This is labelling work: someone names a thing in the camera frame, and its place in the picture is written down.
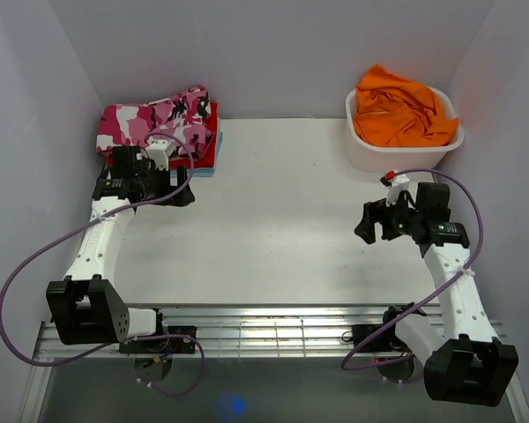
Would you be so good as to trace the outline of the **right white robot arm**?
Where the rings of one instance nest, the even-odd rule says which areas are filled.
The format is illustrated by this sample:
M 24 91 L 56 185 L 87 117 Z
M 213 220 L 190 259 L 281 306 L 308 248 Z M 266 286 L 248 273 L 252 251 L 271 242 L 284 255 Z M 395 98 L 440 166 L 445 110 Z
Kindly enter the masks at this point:
M 451 221 L 449 186 L 421 182 L 412 195 L 405 175 L 386 175 L 381 182 L 387 196 L 364 205 L 354 232 L 371 244 L 380 225 L 383 240 L 407 236 L 419 247 L 434 282 L 443 331 L 436 331 L 423 313 L 426 301 L 392 306 L 382 326 L 354 349 L 378 338 L 392 350 L 405 346 L 423 366 L 431 399 L 499 405 L 517 369 L 518 353 L 500 340 L 481 303 L 466 229 Z

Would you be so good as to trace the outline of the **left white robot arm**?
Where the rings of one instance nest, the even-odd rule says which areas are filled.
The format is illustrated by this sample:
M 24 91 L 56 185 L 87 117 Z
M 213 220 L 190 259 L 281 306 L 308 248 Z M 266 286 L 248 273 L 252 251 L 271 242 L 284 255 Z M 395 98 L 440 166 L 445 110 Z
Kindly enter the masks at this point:
M 116 146 L 97 178 L 91 226 L 60 281 L 46 299 L 59 338 L 66 345 L 122 343 L 138 338 L 150 352 L 163 350 L 168 328 L 153 308 L 130 308 L 115 289 L 115 265 L 125 232 L 141 204 L 184 207 L 194 202 L 188 170 L 170 171 L 175 142 Z

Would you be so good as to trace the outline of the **orange trousers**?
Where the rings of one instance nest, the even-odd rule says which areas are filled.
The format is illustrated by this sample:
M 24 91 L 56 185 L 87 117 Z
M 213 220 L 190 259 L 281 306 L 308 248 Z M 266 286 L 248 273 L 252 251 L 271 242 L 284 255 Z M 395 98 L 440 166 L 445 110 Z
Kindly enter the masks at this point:
M 354 130 L 375 147 L 444 147 L 458 129 L 458 119 L 445 116 L 442 102 L 429 87 L 379 64 L 363 75 L 355 98 Z

